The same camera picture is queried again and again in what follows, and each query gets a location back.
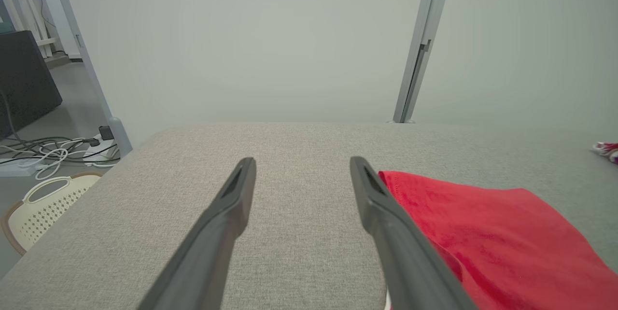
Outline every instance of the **red cloth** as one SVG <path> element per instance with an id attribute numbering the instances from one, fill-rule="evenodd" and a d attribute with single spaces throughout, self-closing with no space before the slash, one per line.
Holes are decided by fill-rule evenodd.
<path id="1" fill-rule="evenodd" d="M 533 193 L 379 175 L 480 310 L 618 309 L 618 275 Z"/>

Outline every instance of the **basket handle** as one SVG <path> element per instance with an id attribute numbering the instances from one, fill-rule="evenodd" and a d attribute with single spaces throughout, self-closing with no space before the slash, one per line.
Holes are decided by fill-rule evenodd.
<path id="1" fill-rule="evenodd" d="M 44 197 L 38 198 L 37 200 L 34 201 L 30 201 L 30 197 L 32 196 L 32 194 L 35 194 L 36 191 L 38 191 L 39 189 L 45 187 L 45 185 L 48 185 L 50 183 L 54 183 L 54 182 L 60 182 L 60 181 L 66 181 L 67 184 L 63 185 L 62 187 L 56 189 L 55 191 L 53 191 L 52 193 L 47 194 Z M 45 180 L 41 183 L 39 183 L 38 185 L 35 185 L 32 189 L 30 189 L 28 191 L 28 193 L 26 193 L 26 196 L 24 197 L 24 204 L 34 204 L 35 202 L 39 201 L 39 200 L 43 200 L 44 198 L 47 198 L 48 196 L 52 195 L 53 193 L 56 193 L 57 191 L 60 191 L 64 188 L 67 187 L 67 185 L 69 185 L 71 181 L 71 177 L 70 176 L 61 176 L 61 177 L 54 177 L 54 178 L 50 178 L 48 180 Z"/>

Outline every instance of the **white plastic basket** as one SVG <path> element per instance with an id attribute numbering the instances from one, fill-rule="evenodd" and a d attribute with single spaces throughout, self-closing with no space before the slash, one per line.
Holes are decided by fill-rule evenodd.
<path id="1" fill-rule="evenodd" d="M 101 174 L 97 173 L 54 177 L 30 189 L 24 199 L 15 203 L 2 218 L 2 230 L 13 248 L 21 255 L 26 253 L 99 178 Z M 60 189 L 30 201 L 29 198 L 41 188 L 63 181 L 66 184 Z"/>

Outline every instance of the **folded red cloth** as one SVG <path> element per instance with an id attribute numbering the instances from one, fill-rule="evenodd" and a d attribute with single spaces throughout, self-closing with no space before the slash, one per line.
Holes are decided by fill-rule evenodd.
<path id="1" fill-rule="evenodd" d="M 533 193 L 379 175 L 479 309 L 618 309 L 618 275 Z"/>

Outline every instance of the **gray tablecloth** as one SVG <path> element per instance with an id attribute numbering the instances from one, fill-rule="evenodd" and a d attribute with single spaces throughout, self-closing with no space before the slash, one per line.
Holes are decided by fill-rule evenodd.
<path id="1" fill-rule="evenodd" d="M 384 307 L 349 158 L 481 187 L 524 187 L 618 270 L 618 166 L 585 134 L 433 125 L 235 124 L 161 132 L 110 170 L 0 283 L 6 309 L 130 309 L 234 165 L 257 162 L 223 309 Z"/>

